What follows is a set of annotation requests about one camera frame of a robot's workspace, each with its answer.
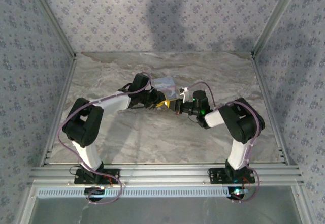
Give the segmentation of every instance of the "enclosure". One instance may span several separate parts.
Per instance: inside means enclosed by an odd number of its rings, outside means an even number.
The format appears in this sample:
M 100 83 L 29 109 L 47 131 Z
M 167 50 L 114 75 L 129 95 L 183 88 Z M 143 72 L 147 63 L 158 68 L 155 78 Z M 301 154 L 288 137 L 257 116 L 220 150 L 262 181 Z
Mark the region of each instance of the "enclosure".
M 1 0 L 0 222 L 325 223 L 324 2 Z M 87 204 L 94 185 L 74 183 L 79 160 L 58 141 L 59 125 L 77 98 L 111 95 L 141 72 L 172 79 L 175 91 L 204 81 L 215 105 L 203 84 L 190 95 L 204 90 L 210 108 L 243 97 L 261 115 L 249 161 L 261 179 L 254 200 L 232 204 L 239 185 L 207 174 L 232 150 L 226 125 L 206 130 L 162 106 L 103 117 L 96 149 L 124 192 Z M 120 219 L 123 206 L 133 210 Z

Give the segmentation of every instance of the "blue floral wallpaper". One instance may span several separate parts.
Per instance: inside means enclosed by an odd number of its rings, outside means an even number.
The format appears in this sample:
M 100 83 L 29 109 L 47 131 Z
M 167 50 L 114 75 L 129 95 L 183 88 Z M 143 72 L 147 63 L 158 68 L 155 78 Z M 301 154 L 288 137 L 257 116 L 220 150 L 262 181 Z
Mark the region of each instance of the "blue floral wallpaper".
M 289 154 L 325 223 L 325 0 L 291 0 L 258 62 Z
M 71 60 L 35 0 L 0 0 L 0 223 L 39 163 Z
M 278 0 L 47 0 L 75 52 L 250 51 Z

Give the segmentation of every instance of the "marble floor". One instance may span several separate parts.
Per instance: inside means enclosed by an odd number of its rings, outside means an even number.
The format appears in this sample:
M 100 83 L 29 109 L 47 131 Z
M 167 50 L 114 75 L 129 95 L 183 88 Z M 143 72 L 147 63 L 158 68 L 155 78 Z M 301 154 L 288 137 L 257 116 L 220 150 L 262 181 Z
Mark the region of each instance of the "marble floor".
M 252 149 L 251 162 L 280 161 L 264 100 L 249 53 L 83 53 L 64 105 L 61 122 L 79 97 L 89 100 L 110 95 L 132 82 L 136 73 L 152 78 L 171 76 L 177 87 L 207 82 L 216 103 L 244 97 L 264 118 L 266 128 Z M 207 91 L 204 85 L 196 90 Z M 63 142 L 72 147 L 64 133 Z M 225 125 L 200 128 L 187 115 L 169 109 L 119 111 L 102 120 L 96 147 L 104 163 L 224 163 L 232 138 Z M 56 140 L 50 163 L 76 163 L 77 158 Z

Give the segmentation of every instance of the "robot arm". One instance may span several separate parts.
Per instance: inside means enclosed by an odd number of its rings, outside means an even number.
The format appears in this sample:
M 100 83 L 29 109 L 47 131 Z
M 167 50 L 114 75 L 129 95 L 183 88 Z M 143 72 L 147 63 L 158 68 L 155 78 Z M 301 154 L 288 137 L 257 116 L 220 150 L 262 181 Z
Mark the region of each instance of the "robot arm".
M 178 99 L 171 103 L 170 109 L 174 110 L 176 114 L 196 115 L 197 122 L 205 129 L 221 124 L 227 126 L 233 137 L 233 145 L 225 162 L 226 173 L 229 179 L 236 179 L 246 170 L 250 141 L 257 131 L 256 120 L 247 107 L 256 115 L 259 123 L 258 133 L 260 133 L 265 128 L 264 120 L 243 98 L 213 111 L 210 109 L 205 92 L 195 91 L 193 102 L 184 103 L 182 99 Z
M 122 89 L 119 89 L 115 94 L 135 92 L 145 87 L 149 78 L 143 74 L 137 74 L 132 83 L 127 84 Z M 126 94 L 124 96 L 113 97 L 109 100 L 98 102 L 86 107 L 85 109 L 74 115 L 62 128 L 68 139 L 76 147 L 80 157 L 84 162 L 95 171 L 101 172 L 104 164 L 98 156 L 94 141 L 99 133 L 102 118 L 113 114 L 114 112 L 132 108 L 138 103 L 143 104 L 146 108 L 154 108 L 157 104 L 161 104 L 165 99 L 162 92 L 157 91 L 149 85 L 144 91 L 134 94 Z M 90 101 L 85 98 L 78 98 L 74 103 L 70 116 L 81 106 L 88 104 Z M 94 182 L 100 180 L 99 175 L 86 170 L 82 163 L 83 170 Z
M 135 92 L 146 86 L 149 78 L 143 74 L 137 74 L 132 83 L 127 84 L 119 93 Z M 245 108 L 236 104 L 225 105 L 217 110 L 210 109 L 208 98 L 204 91 L 198 90 L 193 93 L 193 101 L 187 101 L 189 96 L 185 88 L 181 91 L 183 99 L 168 101 L 168 107 L 175 111 L 176 114 L 188 113 L 197 116 L 197 122 L 205 129 L 225 124 L 233 136 L 233 145 L 230 156 L 226 160 L 226 172 L 230 179 L 240 175 L 241 170 L 245 169 L 245 156 L 249 150 L 249 141 L 256 134 L 256 121 L 253 115 Z M 152 86 L 148 86 L 140 93 L 128 94 L 125 96 L 113 97 L 110 100 L 98 102 L 86 107 L 74 115 L 62 128 L 67 137 L 76 147 L 79 155 L 95 171 L 101 171 L 104 164 L 98 156 L 95 141 L 102 118 L 119 110 L 132 108 L 134 105 L 141 103 L 146 108 L 155 108 L 164 103 L 166 100 L 162 92 L 157 91 Z M 260 130 L 264 129 L 265 124 L 261 116 L 243 99 L 236 101 L 245 104 L 257 116 Z M 88 104 L 89 101 L 79 98 L 73 105 L 69 115 L 75 112 L 81 106 Z M 90 175 L 94 182 L 98 182 L 99 175 L 95 175 L 85 169 L 85 173 Z

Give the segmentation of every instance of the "wire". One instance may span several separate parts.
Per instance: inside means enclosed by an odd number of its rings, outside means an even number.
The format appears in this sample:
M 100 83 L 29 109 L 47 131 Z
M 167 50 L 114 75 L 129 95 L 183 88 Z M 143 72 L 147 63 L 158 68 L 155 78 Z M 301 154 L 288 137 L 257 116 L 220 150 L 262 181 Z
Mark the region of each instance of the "wire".
M 196 85 L 198 85 L 200 83 L 203 83 L 203 84 L 205 84 L 208 87 L 208 89 L 210 91 L 210 94 L 211 94 L 211 97 L 212 97 L 214 109 L 216 109 L 217 106 L 216 106 L 216 103 L 215 103 L 215 100 L 214 100 L 214 96 L 213 96 L 212 90 L 211 90 L 210 86 L 206 82 L 204 82 L 204 81 L 197 82 L 197 83 L 191 85 L 190 87 L 188 87 L 187 89 L 190 90 L 191 88 L 193 88 L 194 86 L 196 86 Z
M 248 181 L 248 179 L 246 177 L 243 177 L 243 182 L 247 182 L 249 184 L 248 191 L 250 191 L 250 182 Z
M 95 100 L 95 101 L 92 101 L 92 102 L 89 102 L 88 104 L 85 104 L 85 105 L 83 105 L 83 106 L 81 106 L 81 107 L 79 107 L 77 110 L 75 110 L 73 113 L 71 113 L 71 115 L 69 115 L 65 120 L 64 120 L 64 122 L 63 123 L 61 123 L 60 125 L 59 125 L 59 127 L 58 127 L 58 130 L 57 130 L 57 132 L 56 132 L 56 137 L 57 137 L 57 139 L 58 139 L 58 141 L 60 142 L 60 144 L 65 148 L 65 149 L 67 149 L 68 151 L 70 151 L 70 152 L 72 152 L 81 162 L 82 162 L 82 164 L 83 164 L 83 167 L 84 168 L 86 168 L 88 171 L 90 171 L 90 172 L 92 172 L 92 173 L 95 173 L 95 174 L 97 174 L 97 175 L 101 175 L 101 176 L 107 176 L 107 177 L 109 177 L 109 178 L 113 178 L 114 180 L 116 180 L 117 181 L 117 183 L 119 184 L 119 186 L 120 186 L 120 190 L 119 190 L 119 192 L 118 192 L 118 194 L 117 194 L 117 196 L 114 198 L 114 199 L 112 199 L 112 200 L 110 200 L 110 201 L 106 201 L 106 202 L 94 202 L 94 201 L 91 201 L 90 200 L 90 196 L 91 196 L 91 194 L 93 193 L 93 192 L 95 192 L 95 191 L 97 191 L 98 189 L 96 189 L 96 190 L 93 190 L 93 191 L 91 191 L 89 194 L 88 194 L 88 196 L 87 196 L 87 200 L 88 200 L 88 202 L 90 203 L 90 204 L 94 204 L 94 205 L 103 205 L 103 204 L 110 204 L 110 203 L 113 203 L 113 202 L 115 202 L 116 200 L 118 200 L 119 199 L 119 197 L 121 196 L 121 194 L 122 194 L 122 191 L 123 191 L 123 185 L 122 185 L 122 183 L 121 183 L 121 181 L 117 178 L 117 177 L 115 177 L 115 176 L 113 176 L 113 175 L 110 175 L 110 174 L 106 174 L 106 173 L 102 173 L 102 172 L 97 172 L 97 171 L 95 171 L 95 170 L 93 170 L 83 159 L 82 159 L 82 157 L 79 155 L 79 153 L 77 153 L 77 152 L 75 152 L 73 149 L 71 149 L 71 148 L 69 148 L 68 146 L 66 146 L 63 142 L 62 142 L 62 140 L 60 139 L 60 131 L 62 130 L 62 128 L 64 127 L 64 125 L 73 117 L 73 116 L 75 116 L 79 111 L 81 111 L 81 110 L 83 110 L 83 109 L 85 109 L 86 107 L 88 107 L 88 106 L 91 106 L 91 105 L 93 105 L 93 104 L 96 104 L 96 103 L 100 103 L 100 102 L 103 102 L 103 101 L 107 101 L 107 100 L 110 100 L 110 99 L 112 99 L 112 98 L 115 98 L 115 97 L 120 97 L 120 96 L 126 96 L 126 95 L 129 95 L 129 94 L 135 94 L 135 93 L 140 93 L 140 92 L 142 92 L 142 91 L 144 91 L 150 84 L 151 84 L 151 76 L 148 74 L 148 73 L 145 73 L 145 72 L 142 72 L 142 74 L 145 74 L 145 75 L 147 75 L 148 77 L 149 77 L 149 81 L 148 81 L 148 83 L 147 83 L 147 85 L 145 86 L 145 87 L 143 87 L 143 88 L 141 88 L 141 89 L 139 89 L 139 90 L 137 90 L 137 91 L 134 91 L 134 92 L 127 92 L 127 93 L 118 93 L 118 94 L 113 94 L 113 95 L 110 95 L 110 96 L 107 96 L 107 97 L 104 97 L 104 98 L 101 98 L 101 99 L 99 99 L 99 100 Z
M 78 169 L 80 169 L 81 167 L 80 167 L 80 165 L 75 165 L 75 166 L 71 166 L 71 167 L 69 168 L 69 173 L 70 173 L 71 175 L 76 176 L 75 173 L 72 173 L 72 172 L 71 172 L 72 167 L 77 167 Z
M 113 183 L 112 183 L 112 178 L 107 177 L 107 176 L 104 176 L 104 178 L 108 178 L 108 179 L 110 180 L 110 184 L 111 184 L 111 186 L 113 185 Z
M 197 121 L 193 121 L 191 118 L 190 118 L 190 114 L 187 115 L 188 119 L 192 122 L 195 122 L 195 123 L 198 123 Z

